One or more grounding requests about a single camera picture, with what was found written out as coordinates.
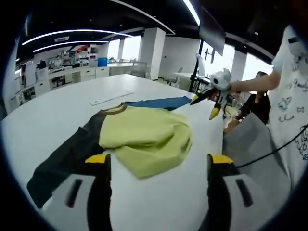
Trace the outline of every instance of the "led strip light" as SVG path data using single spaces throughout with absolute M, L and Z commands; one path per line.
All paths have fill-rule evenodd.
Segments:
M 199 26 L 200 25 L 200 18 L 198 17 L 196 11 L 194 10 L 193 5 L 191 4 L 191 2 L 189 0 L 183 0 L 183 2 L 187 6 L 188 10 L 190 11 L 194 20 L 196 21 L 197 25 Z
M 37 51 L 41 51 L 43 49 L 47 49 L 50 47 L 55 47 L 55 46 L 61 46 L 61 45 L 65 45 L 65 44 L 72 44 L 72 43 L 108 43 L 107 41 L 73 41 L 73 42 L 63 42 L 63 43 L 57 43 L 57 44 L 53 44 L 47 47 L 42 47 L 39 48 L 37 50 L 34 50 L 33 53 L 37 52 Z
M 152 20 L 156 21 L 157 23 L 159 23 L 160 25 L 162 25 L 164 28 L 166 28 L 167 30 L 169 30 L 169 31 L 171 32 L 172 35 L 175 35 L 175 33 L 174 33 L 173 30 L 171 30 L 168 26 L 166 26 L 165 24 L 163 24 L 161 21 L 158 21 L 156 18 L 150 16 L 148 13 L 146 13 L 146 12 L 144 12 L 144 11 L 142 11 L 142 10 L 140 10 L 140 9 L 138 9 L 138 8 L 136 8 L 136 7 L 134 7 L 134 6 L 132 6 L 132 5 L 129 5 L 129 4 L 125 3 L 125 2 L 119 1 L 119 0 L 109 0 L 109 1 L 113 1 L 113 2 L 115 2 L 115 3 L 118 3 L 118 4 L 121 4 L 121 5 L 123 5 L 123 6 L 129 7 L 129 8 L 131 8 L 131 9 L 135 10 L 135 11 L 138 11 L 139 13 L 142 13 L 143 15 L 145 15 L 145 16 L 151 18 Z
M 45 34 L 45 35 L 40 35 L 40 36 L 37 36 L 35 38 L 29 39 L 26 42 L 23 42 L 21 45 L 26 45 L 26 44 L 34 41 L 34 40 L 37 40 L 37 39 L 40 39 L 40 38 L 43 38 L 43 37 L 46 37 L 46 36 L 57 35 L 57 34 L 61 34 L 61 33 L 69 33 L 69 32 L 100 32 L 100 33 L 109 33 L 109 34 L 133 37 L 132 35 L 118 33 L 118 32 L 113 32 L 113 31 L 108 31 L 108 30 L 76 29 L 76 30 L 62 30 L 62 31 L 51 32 L 51 33 L 48 33 L 48 34 Z

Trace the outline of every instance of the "white table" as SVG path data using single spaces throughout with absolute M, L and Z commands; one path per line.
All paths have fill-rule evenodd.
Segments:
M 182 90 L 188 90 L 190 86 L 190 78 L 191 78 L 192 73 L 185 73 L 185 72 L 174 72 L 171 74 L 171 76 L 177 77 L 178 79 L 178 84 L 179 88 Z M 207 79 L 205 76 L 198 76 L 201 79 L 204 79 L 207 82 L 210 82 L 209 79 Z
M 131 95 L 91 106 L 109 92 Z M 13 173 L 25 191 L 35 168 L 101 109 L 124 101 L 194 95 L 131 75 L 110 76 L 48 92 L 20 106 L 2 122 Z M 207 154 L 222 149 L 222 113 L 209 121 L 214 103 L 202 101 L 174 112 L 188 118 L 193 144 L 184 162 L 163 174 L 138 180 L 112 155 L 110 218 L 115 231 L 194 231 L 208 210 Z

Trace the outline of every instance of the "white pillar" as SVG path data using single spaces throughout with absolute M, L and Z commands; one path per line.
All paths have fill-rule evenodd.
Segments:
M 120 40 L 120 45 L 119 45 L 119 51 L 117 53 L 117 59 L 120 60 L 122 59 L 123 56 L 123 48 L 124 48 L 124 39 Z
M 150 69 L 151 80 L 158 79 L 160 62 L 165 42 L 165 31 L 159 28 L 145 29 L 142 40 L 140 61 L 146 62 Z
M 247 54 L 235 50 L 233 65 L 232 65 L 232 79 L 231 82 L 241 81 L 243 79 L 243 74 L 246 65 Z
M 140 45 L 139 45 L 139 53 L 138 53 L 138 61 L 140 61 L 140 55 L 141 55 L 141 47 L 142 47 L 142 41 L 143 41 L 143 37 L 141 37 L 141 39 L 140 39 Z

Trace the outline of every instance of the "cable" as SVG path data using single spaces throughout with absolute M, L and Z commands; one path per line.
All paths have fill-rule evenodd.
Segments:
M 255 159 L 255 160 L 252 160 L 252 161 L 250 161 L 250 162 L 248 162 L 248 163 L 246 163 L 246 164 L 244 164 L 244 165 L 240 165 L 240 166 L 236 166 L 236 167 L 237 167 L 237 168 L 241 168 L 241 167 L 248 166 L 248 165 L 250 165 L 250 164 L 253 164 L 254 162 L 257 162 L 257 161 L 259 161 L 259 160 L 262 160 L 262 159 L 264 159 L 265 157 L 268 157 L 268 156 L 270 156 L 270 155 L 272 155 L 272 154 L 278 152 L 280 149 L 282 149 L 282 148 L 284 148 L 285 146 L 287 146 L 287 145 L 289 145 L 290 143 L 292 143 L 297 137 L 299 137 L 299 136 L 306 130 L 306 128 L 308 128 L 308 124 L 306 124 L 306 125 L 304 126 L 304 129 L 303 129 L 300 133 L 298 133 L 293 139 L 291 139 L 288 143 L 286 143 L 285 145 L 281 146 L 280 148 L 275 149 L 275 150 L 272 151 L 271 153 L 266 154 L 266 155 L 264 155 L 264 156 L 262 156 L 262 157 L 259 157 L 259 158 Z

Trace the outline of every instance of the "chair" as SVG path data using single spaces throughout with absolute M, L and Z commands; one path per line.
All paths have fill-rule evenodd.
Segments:
M 181 67 L 178 70 L 178 73 L 181 73 L 183 70 L 184 70 L 184 67 Z M 176 76 L 170 75 L 170 76 L 164 78 L 164 81 L 166 81 L 168 85 L 178 88 L 179 87 L 180 78 L 176 77 Z
M 134 62 L 130 74 L 145 78 L 148 64 L 146 62 Z

